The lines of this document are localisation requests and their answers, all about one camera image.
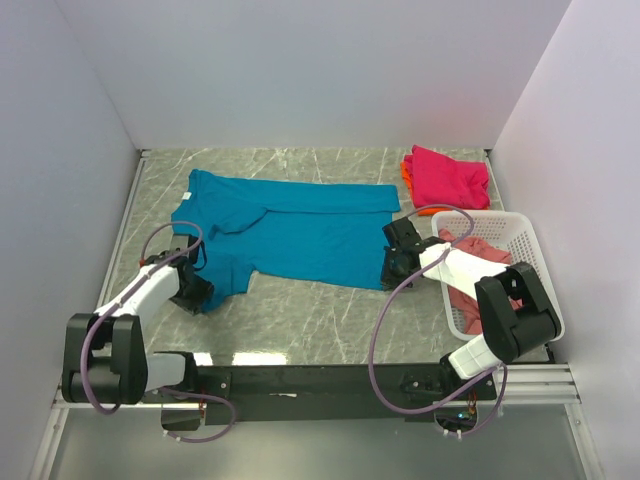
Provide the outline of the blue t shirt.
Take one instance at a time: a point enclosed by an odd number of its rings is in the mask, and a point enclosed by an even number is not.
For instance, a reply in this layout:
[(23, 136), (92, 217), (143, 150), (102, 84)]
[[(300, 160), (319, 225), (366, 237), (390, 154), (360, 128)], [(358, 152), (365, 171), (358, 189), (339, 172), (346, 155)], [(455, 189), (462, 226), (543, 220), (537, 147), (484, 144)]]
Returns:
[(194, 169), (171, 220), (201, 236), (210, 312), (247, 291), (253, 272), (378, 290), (383, 228), (400, 209), (389, 184), (313, 184), (229, 178)]

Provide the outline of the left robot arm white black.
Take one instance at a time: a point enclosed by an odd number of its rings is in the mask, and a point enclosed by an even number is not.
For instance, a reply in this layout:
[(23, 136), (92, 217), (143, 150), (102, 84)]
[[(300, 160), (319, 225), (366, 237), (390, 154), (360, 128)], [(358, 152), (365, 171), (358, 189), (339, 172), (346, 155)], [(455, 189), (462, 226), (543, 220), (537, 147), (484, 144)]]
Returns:
[(214, 285), (199, 275), (206, 261), (201, 236), (175, 234), (169, 249), (141, 260), (137, 276), (113, 300), (92, 313), (72, 316), (65, 332), (64, 400), (89, 403), (109, 414), (107, 405), (134, 405), (150, 391), (195, 391), (194, 355), (148, 354), (144, 325), (167, 302), (192, 315), (203, 312), (214, 293)]

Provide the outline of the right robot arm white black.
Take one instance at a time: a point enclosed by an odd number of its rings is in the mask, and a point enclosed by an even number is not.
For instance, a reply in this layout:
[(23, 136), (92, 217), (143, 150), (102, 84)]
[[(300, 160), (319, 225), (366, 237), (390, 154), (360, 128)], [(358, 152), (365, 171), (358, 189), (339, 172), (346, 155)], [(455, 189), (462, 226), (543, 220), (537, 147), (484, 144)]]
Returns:
[(383, 227), (388, 245), (381, 284), (397, 295), (418, 277), (451, 287), (477, 303), (481, 330), (445, 355), (438, 368), (452, 384), (461, 384), (501, 364), (509, 364), (563, 333), (560, 315), (535, 268), (506, 264), (462, 249), (474, 229), (447, 241), (423, 238), (408, 217)]

